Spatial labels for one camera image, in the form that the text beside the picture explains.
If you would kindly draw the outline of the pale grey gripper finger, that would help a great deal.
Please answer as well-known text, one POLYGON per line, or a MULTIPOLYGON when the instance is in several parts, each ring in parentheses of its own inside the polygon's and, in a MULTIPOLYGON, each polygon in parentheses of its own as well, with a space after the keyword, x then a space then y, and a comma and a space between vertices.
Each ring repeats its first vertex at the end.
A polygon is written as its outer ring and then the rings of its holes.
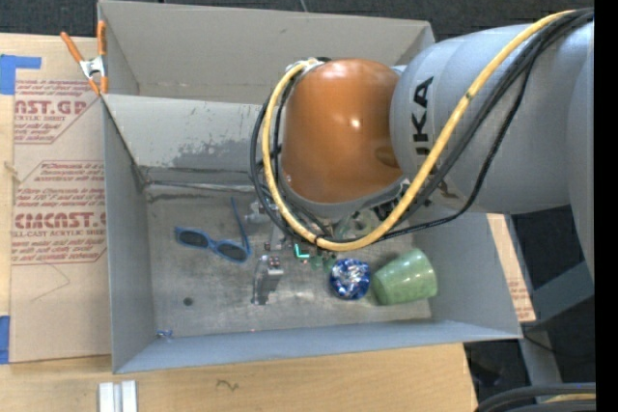
POLYGON ((265 241, 261 254, 256 261, 253 273, 252 298, 253 305, 265 305, 270 293, 269 288, 269 253, 270 242, 265 241))
POLYGON ((267 274, 265 277, 265 287, 267 293, 274 292, 284 275, 284 269, 277 256, 267 258, 267 274))

